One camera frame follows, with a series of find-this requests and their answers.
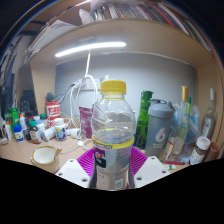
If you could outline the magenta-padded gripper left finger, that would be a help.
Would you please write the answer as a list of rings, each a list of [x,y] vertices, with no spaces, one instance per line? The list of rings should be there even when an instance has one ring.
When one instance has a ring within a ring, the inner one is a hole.
[[[78,159],[69,159],[56,173],[67,181],[70,181],[83,188],[90,186],[94,171],[93,151],[88,150]]]

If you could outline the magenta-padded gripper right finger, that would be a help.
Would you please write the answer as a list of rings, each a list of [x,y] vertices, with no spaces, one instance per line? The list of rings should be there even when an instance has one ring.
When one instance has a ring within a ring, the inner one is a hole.
[[[140,150],[132,148],[128,176],[130,189],[141,188],[169,174],[157,157],[147,157]]]

